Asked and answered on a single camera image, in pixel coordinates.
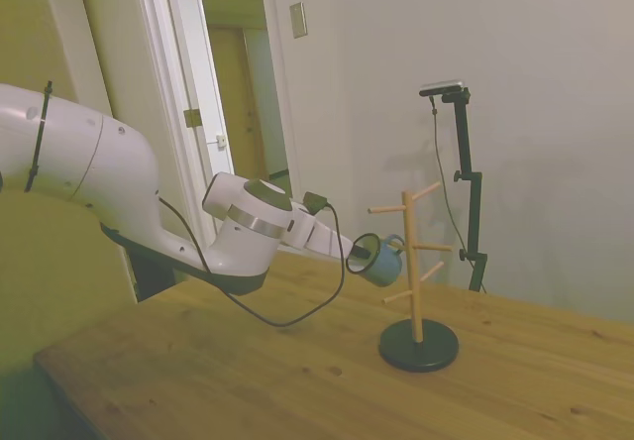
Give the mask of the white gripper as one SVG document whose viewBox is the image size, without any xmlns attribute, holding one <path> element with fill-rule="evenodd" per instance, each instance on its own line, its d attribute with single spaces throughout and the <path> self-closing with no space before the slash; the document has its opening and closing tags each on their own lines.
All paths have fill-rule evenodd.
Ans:
<svg viewBox="0 0 634 440">
<path fill-rule="evenodd" d="M 292 219 L 285 232 L 285 245 L 297 250 L 307 250 L 334 259 L 344 259 L 350 255 L 358 259 L 369 259 L 371 251 L 365 247 L 354 245 L 336 229 L 320 222 L 310 215 L 300 203 L 291 202 Z"/>
</svg>

